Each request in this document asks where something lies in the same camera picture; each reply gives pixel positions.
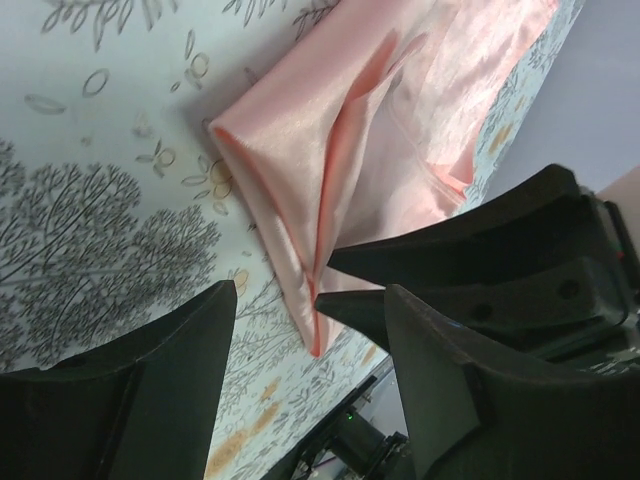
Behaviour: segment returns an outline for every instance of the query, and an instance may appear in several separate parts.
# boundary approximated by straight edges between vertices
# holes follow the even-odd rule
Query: black plastic part
[[[637,320],[638,259],[616,212],[554,165],[466,214],[337,250],[330,266],[401,284],[459,323],[551,360]],[[381,291],[316,302],[388,350],[382,305]]]
[[[371,283],[381,286],[396,283],[410,291],[426,285],[476,283],[473,280],[476,276],[480,282],[492,276],[505,277],[513,266],[506,264],[507,258],[502,254],[522,259],[529,253],[527,243],[531,244],[530,248],[547,250],[548,245],[540,244],[542,238],[538,237],[543,232],[545,236],[555,235],[553,225],[545,226],[545,221],[562,217],[567,208],[570,211],[581,198],[573,173],[559,165],[550,165],[504,195],[447,221],[400,237],[338,249],[331,256],[329,266]],[[540,218],[545,212],[549,217]],[[521,223],[528,228],[517,235]],[[496,232],[497,238],[487,238],[491,232]],[[516,234],[514,241],[524,240],[525,250],[518,249],[519,243],[500,238],[501,234],[504,237],[511,233]],[[495,255],[474,258],[483,250]],[[479,260],[483,262],[481,271]],[[534,262],[534,258],[524,260]]]
[[[412,293],[469,328],[545,359],[593,343],[629,315],[612,277],[588,258],[498,285]],[[321,294],[316,309],[389,351],[383,290]]]
[[[362,418],[355,410],[347,411],[339,420],[329,448],[353,472],[369,473],[384,450],[385,435]]]
[[[0,478],[202,480],[233,282],[50,370],[0,375]]]
[[[538,360],[398,286],[386,314],[416,478],[622,479],[637,467],[639,373]]]

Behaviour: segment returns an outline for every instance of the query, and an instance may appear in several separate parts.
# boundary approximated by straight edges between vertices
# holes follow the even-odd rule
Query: gray wall
[[[549,163],[599,191],[640,164],[640,0],[587,0],[487,199]]]

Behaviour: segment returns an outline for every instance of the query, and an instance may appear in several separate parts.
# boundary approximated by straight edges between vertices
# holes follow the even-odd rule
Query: pink cloth
[[[313,355],[341,330],[317,294],[362,288],[331,252],[455,211],[484,118],[556,7],[342,0],[211,124]]]

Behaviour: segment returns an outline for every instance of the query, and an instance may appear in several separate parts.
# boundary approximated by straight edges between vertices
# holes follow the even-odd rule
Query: screw hole
[[[580,293],[580,284],[575,280],[565,280],[562,285],[558,287],[558,295],[565,300],[570,300],[576,297]]]
[[[477,305],[471,312],[471,317],[478,322],[489,320],[491,315],[493,315],[493,307],[486,303]]]

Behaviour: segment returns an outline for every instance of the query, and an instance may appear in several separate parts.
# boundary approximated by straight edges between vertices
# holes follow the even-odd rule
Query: leaf pattern
[[[4,148],[0,197],[11,198],[0,207],[0,368],[15,364],[16,348],[53,365],[72,347],[148,322],[154,304],[176,308],[206,283],[220,233],[199,206],[139,222],[138,182],[119,167],[45,165],[25,175]]]
[[[287,2],[288,0],[280,0],[283,12],[287,8]],[[222,9],[222,13],[232,12],[233,15],[237,16],[244,8],[243,26],[246,28],[254,17],[262,18],[267,8],[275,3],[276,0],[230,0]]]
[[[300,15],[293,21],[298,26],[296,41],[303,37],[308,26],[316,26],[324,20],[338,3],[340,0],[311,0],[311,5],[301,8]]]

